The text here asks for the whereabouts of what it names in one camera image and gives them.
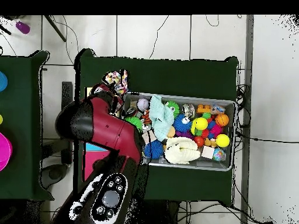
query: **red ball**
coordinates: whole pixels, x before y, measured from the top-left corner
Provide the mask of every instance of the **red ball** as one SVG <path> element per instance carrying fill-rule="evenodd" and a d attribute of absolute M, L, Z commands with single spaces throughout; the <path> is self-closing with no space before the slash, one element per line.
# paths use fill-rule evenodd
<path fill-rule="evenodd" d="M 204 139 L 201 136 L 194 137 L 194 141 L 198 147 L 202 147 L 204 145 Z"/>
<path fill-rule="evenodd" d="M 207 138 L 208 137 L 208 133 L 209 133 L 208 129 L 204 129 L 203 132 L 201 133 L 201 137 L 202 138 Z"/>

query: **yellow ball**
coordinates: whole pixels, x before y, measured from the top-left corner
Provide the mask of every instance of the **yellow ball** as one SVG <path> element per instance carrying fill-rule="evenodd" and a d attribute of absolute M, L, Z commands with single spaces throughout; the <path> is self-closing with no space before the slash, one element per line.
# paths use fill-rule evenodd
<path fill-rule="evenodd" d="M 230 144 L 230 138 L 225 134 L 220 134 L 216 138 L 216 144 L 222 148 L 227 147 Z"/>
<path fill-rule="evenodd" d="M 196 118 L 195 120 L 195 128 L 203 131 L 208 127 L 208 121 L 205 118 Z"/>

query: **teal towel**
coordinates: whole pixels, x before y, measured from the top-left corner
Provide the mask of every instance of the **teal towel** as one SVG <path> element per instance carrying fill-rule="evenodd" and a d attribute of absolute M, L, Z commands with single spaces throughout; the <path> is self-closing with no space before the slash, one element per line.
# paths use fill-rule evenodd
<path fill-rule="evenodd" d="M 154 134 L 157 140 L 162 142 L 167 137 L 175 120 L 173 112 L 169 107 L 162 104 L 161 96 L 156 94 L 151 97 L 149 107 L 149 118 L 152 121 Z"/>

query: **green table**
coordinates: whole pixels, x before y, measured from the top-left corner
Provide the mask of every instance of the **green table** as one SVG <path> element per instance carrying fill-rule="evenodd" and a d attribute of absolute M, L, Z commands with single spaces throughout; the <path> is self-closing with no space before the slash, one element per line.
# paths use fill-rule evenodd
<path fill-rule="evenodd" d="M 79 60 L 76 84 L 79 80 L 81 98 L 84 97 L 84 88 L 99 83 L 105 73 L 126 69 L 131 92 L 236 99 L 236 57 L 225 61 L 98 58 L 87 49 L 82 50 L 76 60 Z M 82 178 L 82 145 L 79 151 L 78 183 Z M 232 169 L 223 172 L 150 166 L 149 170 L 147 200 L 208 200 L 231 204 Z"/>
<path fill-rule="evenodd" d="M 0 71 L 8 86 L 0 92 L 0 125 L 12 143 L 9 164 L 0 172 L 0 199 L 52 200 L 39 184 L 41 154 L 40 67 L 48 52 L 29 57 L 0 56 Z"/>

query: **pink object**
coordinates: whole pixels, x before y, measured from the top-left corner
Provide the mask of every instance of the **pink object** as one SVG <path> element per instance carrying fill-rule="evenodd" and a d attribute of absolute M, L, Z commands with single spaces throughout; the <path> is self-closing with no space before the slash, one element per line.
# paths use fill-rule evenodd
<path fill-rule="evenodd" d="M 219 134 L 222 133 L 222 128 L 221 128 L 219 125 L 216 124 L 216 125 L 214 125 L 214 126 L 212 127 L 210 133 L 214 134 L 215 137 L 216 137 L 216 136 L 218 136 Z"/>
<path fill-rule="evenodd" d="M 30 27 L 23 22 L 17 22 L 16 28 L 19 29 L 23 34 L 28 34 L 30 32 Z"/>
<path fill-rule="evenodd" d="M 0 133 L 0 171 L 6 167 L 12 155 L 11 142 Z"/>

